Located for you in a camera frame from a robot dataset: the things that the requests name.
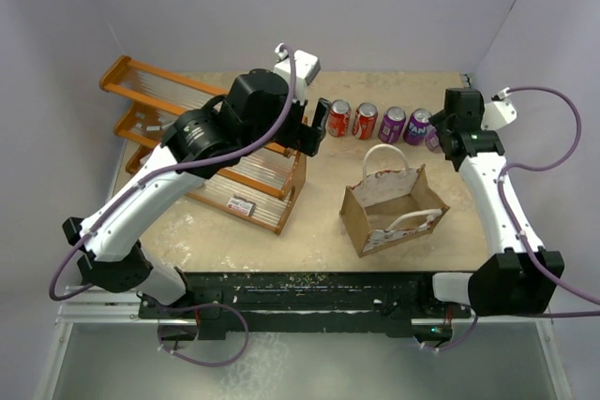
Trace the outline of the red cola can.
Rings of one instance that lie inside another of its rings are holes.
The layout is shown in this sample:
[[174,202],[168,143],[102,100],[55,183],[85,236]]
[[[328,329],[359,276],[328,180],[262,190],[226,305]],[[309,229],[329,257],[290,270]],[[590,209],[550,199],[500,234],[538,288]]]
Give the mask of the red cola can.
[[358,140],[371,138],[378,118],[377,107],[370,102],[361,103],[355,110],[352,124],[352,134]]
[[343,99],[335,100],[329,112],[327,131],[333,137],[342,137],[348,133],[352,108],[350,104]]

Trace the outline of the purple fanta can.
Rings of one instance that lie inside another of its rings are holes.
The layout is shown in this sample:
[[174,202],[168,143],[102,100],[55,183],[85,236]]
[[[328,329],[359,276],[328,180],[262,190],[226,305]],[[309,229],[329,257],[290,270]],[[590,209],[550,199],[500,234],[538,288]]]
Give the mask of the purple fanta can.
[[406,123],[406,112],[400,107],[388,108],[382,117],[378,137],[381,142],[396,143]]
[[436,129],[433,126],[430,126],[427,129],[427,133],[424,138],[424,143],[429,149],[429,151],[432,153],[441,153],[443,151],[440,145],[439,138],[437,136]]
[[420,145],[428,133],[431,113],[423,108],[414,110],[403,132],[403,140],[413,146]]

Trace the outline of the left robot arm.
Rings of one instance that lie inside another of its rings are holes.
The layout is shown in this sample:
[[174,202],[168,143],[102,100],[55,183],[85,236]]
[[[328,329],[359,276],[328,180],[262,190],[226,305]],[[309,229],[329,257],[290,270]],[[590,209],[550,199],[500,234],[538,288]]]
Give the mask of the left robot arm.
[[303,117],[306,89],[319,71],[319,64],[299,60],[253,69],[236,77],[227,94],[179,115],[117,195],[96,214],[64,223],[68,241],[81,252],[83,286],[136,289],[173,318],[188,314],[193,296],[184,273],[147,255],[142,234],[190,190],[270,142],[315,156],[329,101],[319,101],[311,125]]

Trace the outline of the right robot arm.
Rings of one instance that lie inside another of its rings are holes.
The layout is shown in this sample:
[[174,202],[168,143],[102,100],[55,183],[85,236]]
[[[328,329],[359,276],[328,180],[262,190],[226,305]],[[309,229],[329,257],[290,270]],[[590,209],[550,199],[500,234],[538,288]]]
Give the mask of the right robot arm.
[[558,251],[548,251],[533,231],[502,172],[506,157],[497,128],[516,117],[507,101],[486,104],[469,88],[449,88],[441,111],[432,115],[444,157],[468,187],[487,240],[487,261],[472,273],[438,272],[417,293],[418,309],[438,317],[450,303],[479,316],[536,316],[554,294],[563,274]]

